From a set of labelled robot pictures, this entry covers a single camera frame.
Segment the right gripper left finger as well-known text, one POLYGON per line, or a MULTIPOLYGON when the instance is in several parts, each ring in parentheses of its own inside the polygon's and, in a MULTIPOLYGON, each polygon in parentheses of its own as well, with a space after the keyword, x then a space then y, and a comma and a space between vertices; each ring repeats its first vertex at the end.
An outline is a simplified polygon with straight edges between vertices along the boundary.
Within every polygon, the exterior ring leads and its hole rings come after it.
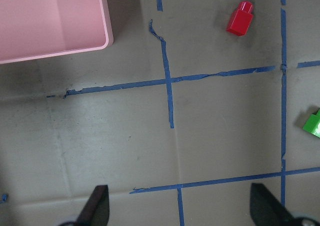
POLYGON ((75 225, 102 225, 109 222, 110 200, 107 185, 94 188, 88 201, 75 221, 75 225))

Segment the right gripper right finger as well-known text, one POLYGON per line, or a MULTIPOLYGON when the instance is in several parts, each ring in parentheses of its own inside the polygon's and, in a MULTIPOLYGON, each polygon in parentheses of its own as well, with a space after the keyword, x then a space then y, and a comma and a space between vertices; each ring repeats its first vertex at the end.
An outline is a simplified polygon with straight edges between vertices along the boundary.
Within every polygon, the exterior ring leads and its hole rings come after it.
POLYGON ((297 220, 262 183, 252 183, 250 216, 255 225, 297 225, 297 220))

